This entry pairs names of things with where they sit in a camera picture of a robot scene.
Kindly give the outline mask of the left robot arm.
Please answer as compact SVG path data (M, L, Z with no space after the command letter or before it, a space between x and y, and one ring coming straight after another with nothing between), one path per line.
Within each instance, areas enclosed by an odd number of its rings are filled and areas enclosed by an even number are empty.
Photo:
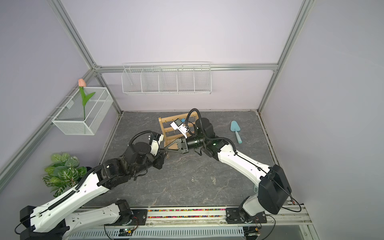
M66 240L70 235L101 225L139 225L125 200L104 208L79 213L77 210L92 199L129 180L144 176L150 167L161 169L166 152L160 147L164 136L153 131L136 134L122 156L90 169L75 186L63 195L39 207L27 206L20 211L25 230L21 240Z

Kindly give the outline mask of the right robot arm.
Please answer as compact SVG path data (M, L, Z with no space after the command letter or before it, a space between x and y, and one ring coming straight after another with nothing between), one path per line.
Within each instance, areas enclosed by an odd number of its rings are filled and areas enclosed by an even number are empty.
M216 136L207 118L196 120L193 135L188 133L188 128L180 119L173 121L170 126L182 133L181 138L169 144L176 144L177 152L184 154L200 149L201 153L234 168L254 183L258 191L240 205L240 211L247 217L264 211L276 215L291 196L291 186L280 166L262 164L239 152L229 139Z

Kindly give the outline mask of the wooden jewelry display stand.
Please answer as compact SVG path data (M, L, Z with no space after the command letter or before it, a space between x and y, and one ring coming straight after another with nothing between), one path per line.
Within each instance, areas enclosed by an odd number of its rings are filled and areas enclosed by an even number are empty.
M171 123L177 119L184 122L186 120L187 115L188 114L186 113L186 114L174 115L174 116L165 117L165 118L159 118L160 127L162 130L162 134L164 136L164 147L169 145L172 141L176 140L177 138L184 136L178 129L175 130L171 126ZM198 119L198 115L196 112L193 112L189 117L188 127L191 132L194 132L194 124L196 123L197 119Z

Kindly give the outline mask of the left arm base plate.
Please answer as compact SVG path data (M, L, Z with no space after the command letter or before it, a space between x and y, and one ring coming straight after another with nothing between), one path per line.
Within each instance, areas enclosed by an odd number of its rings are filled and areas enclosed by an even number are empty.
M133 209L119 213L119 218L107 226L143 226L146 224L148 215L147 209Z

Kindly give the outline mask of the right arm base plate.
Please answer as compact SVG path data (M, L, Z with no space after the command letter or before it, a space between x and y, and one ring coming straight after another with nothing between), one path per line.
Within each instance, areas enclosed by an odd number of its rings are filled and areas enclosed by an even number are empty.
M265 224L267 218L265 212L251 216L241 208L226 208L226 222L228 224Z

